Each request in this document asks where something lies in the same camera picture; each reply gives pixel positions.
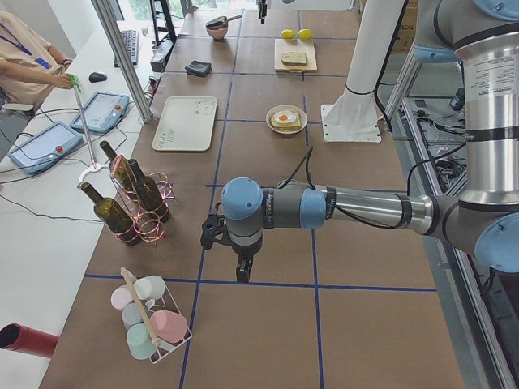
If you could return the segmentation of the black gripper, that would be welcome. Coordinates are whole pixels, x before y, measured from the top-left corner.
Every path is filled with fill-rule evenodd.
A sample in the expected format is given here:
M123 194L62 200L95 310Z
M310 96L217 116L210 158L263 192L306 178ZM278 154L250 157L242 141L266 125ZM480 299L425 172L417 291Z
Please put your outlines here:
M249 283L253 257L263 245L263 229L228 227L228 234L231 246L239 257L236 267L237 282Z
M259 19L261 19L261 23L264 24L265 23L265 18L266 18L266 15L267 15L267 3L268 3L268 1L267 0L257 0L256 2L258 4L258 17L259 17Z

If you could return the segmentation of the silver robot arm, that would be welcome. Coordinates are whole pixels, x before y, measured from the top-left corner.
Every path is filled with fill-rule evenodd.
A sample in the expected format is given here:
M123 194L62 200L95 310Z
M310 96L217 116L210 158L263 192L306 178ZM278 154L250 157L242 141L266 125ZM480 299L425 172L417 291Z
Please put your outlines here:
M379 229L412 229L495 271L518 270L518 4L423 1L414 52L420 62L459 62L464 92L452 109L460 125L429 120L459 138L465 188L455 196L375 194L287 179L262 188L247 177L221 193L217 232L238 256L236 278L250 279L265 229L319 228L329 219Z

